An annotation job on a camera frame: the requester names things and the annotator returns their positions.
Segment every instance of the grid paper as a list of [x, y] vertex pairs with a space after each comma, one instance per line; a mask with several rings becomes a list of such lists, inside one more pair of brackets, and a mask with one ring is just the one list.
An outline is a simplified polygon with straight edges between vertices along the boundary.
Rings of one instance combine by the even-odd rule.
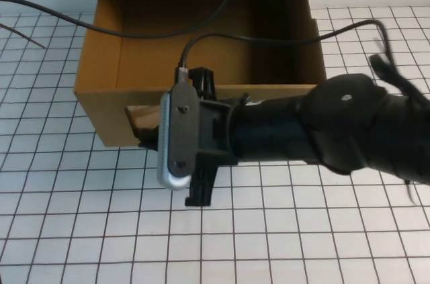
[[[400, 71], [430, 95], [430, 7], [315, 9], [321, 34], [364, 18], [389, 28]], [[91, 21], [91, 14], [72, 14]], [[301, 162], [219, 170], [212, 207], [156, 181], [156, 154], [105, 148], [73, 95], [85, 30], [2, 15], [3, 284], [428, 284], [430, 187]], [[322, 43], [328, 77], [365, 73], [376, 28]], [[391, 93], [398, 90], [381, 81]]]

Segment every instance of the black wire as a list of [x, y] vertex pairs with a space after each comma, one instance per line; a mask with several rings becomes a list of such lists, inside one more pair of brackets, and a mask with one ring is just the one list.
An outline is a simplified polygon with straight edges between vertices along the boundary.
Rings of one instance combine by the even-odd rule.
[[164, 34], [125, 34], [123, 32], [117, 32], [113, 30], [108, 30], [105, 28], [93, 26], [90, 23], [85, 23], [76, 19], [73, 19], [72, 17], [69, 17], [67, 15], [61, 14], [60, 12], [54, 11], [52, 9], [49, 9], [47, 7], [38, 5], [37, 3], [33, 3], [26, 0], [0, 0], [3, 2], [11, 2], [11, 3], [17, 3], [20, 5], [25, 5], [27, 7], [32, 7], [33, 9], [37, 9], [41, 12], [45, 12], [47, 14], [53, 15], [54, 17], [57, 17], [59, 19], [65, 20], [67, 22], [73, 23], [77, 26], [87, 28], [88, 30], [100, 32], [102, 34], [109, 34], [111, 36], [117, 36], [121, 38], [132, 38], [132, 39], [163, 39], [163, 38], [171, 38], [175, 36], [181, 36], [183, 34], [188, 34], [193, 31], [197, 31], [199, 29], [202, 29], [203, 27], [207, 26], [209, 23], [213, 22], [220, 13], [224, 10], [226, 7], [228, 0], [223, 0], [220, 6], [215, 10], [215, 12], [206, 20], [200, 22], [199, 24], [192, 26], [190, 28], [186, 28], [183, 30], [178, 30], [174, 32], [166, 32]]
[[329, 34], [325, 34], [323, 36], [319, 36], [319, 37], [315, 37], [315, 38], [311, 38], [311, 39], [305, 39], [305, 40], [276, 40], [276, 39], [265, 39], [265, 38], [252, 38], [252, 37], [236, 36], [233, 34], [223, 34], [223, 33], [218, 33], [218, 32], [203, 34], [203, 35], [201, 35], [197, 38], [194, 38], [188, 42], [188, 44], [183, 49], [181, 59], [179, 61], [179, 66], [186, 68], [187, 58], [188, 58], [189, 52], [191, 51], [191, 49], [193, 48], [193, 46], [195, 44], [197, 44], [200, 40], [203, 40], [206, 38], [211, 38], [211, 37], [213, 37], [213, 38], [226, 38], [226, 39], [232, 39], [232, 40], [239, 40], [242, 42], [248, 42], [250, 44], [269, 44], [269, 45], [277, 46], [277, 47], [297, 47], [297, 46], [303, 46], [303, 45], [307, 45], [307, 44], [313, 44], [316, 42], [320, 42], [322, 40], [326, 40], [326, 39], [338, 36], [339, 34], [343, 34], [347, 31], [357, 29], [357, 28], [362, 27], [362, 26], [368, 26], [370, 24], [373, 24], [373, 25], [378, 26], [380, 28], [381, 34], [382, 34], [382, 39], [383, 39], [385, 47], [386, 47], [386, 56], [388, 58], [388, 61], [390, 63], [394, 64], [394, 58], [392, 55], [392, 48], [391, 48], [390, 41], [388, 39], [388, 33], [387, 33], [386, 28], [385, 28], [385, 25], [379, 20], [369, 19], [369, 20], [363, 20], [363, 21], [351, 24], [349, 26], [346, 26], [342, 29], [333, 31]]

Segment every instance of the black cylinder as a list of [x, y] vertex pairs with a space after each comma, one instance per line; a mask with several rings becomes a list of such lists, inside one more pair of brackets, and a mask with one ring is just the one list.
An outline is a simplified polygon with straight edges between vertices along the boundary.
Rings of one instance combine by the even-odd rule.
[[238, 107], [230, 129], [237, 158], [314, 162], [314, 150], [298, 119], [301, 100], [302, 97], [291, 97]]
[[368, 166], [430, 184], [430, 116], [407, 97], [390, 95], [375, 115], [363, 152]]

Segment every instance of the black robotic arm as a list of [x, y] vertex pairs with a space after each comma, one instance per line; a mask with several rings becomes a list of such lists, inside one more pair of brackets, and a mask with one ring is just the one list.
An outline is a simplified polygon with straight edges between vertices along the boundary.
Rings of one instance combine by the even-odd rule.
[[[404, 95], [356, 74], [301, 97], [217, 101], [212, 71], [177, 69], [157, 131], [159, 182], [172, 190], [189, 186], [188, 206], [210, 205], [218, 167], [243, 161], [303, 160], [340, 175], [368, 167], [430, 185], [429, 102], [380, 55], [370, 62]], [[142, 146], [154, 144], [153, 133], [140, 137]]]

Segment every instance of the open cardboard box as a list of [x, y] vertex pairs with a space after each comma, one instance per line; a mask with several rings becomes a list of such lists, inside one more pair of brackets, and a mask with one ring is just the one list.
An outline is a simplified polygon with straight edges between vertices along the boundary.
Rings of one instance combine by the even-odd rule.
[[[220, 2], [98, 0], [94, 24], [135, 34], [170, 32], [206, 19]], [[230, 0], [204, 30], [168, 39], [123, 39], [88, 31], [75, 93], [106, 146], [138, 144], [130, 117], [139, 128], [157, 124], [155, 106], [172, 87], [181, 51], [206, 32], [277, 39], [318, 35], [308, 0]], [[245, 92], [253, 101], [300, 95], [325, 80], [320, 44], [277, 48], [208, 38], [192, 49], [187, 64], [214, 71], [219, 99]]]

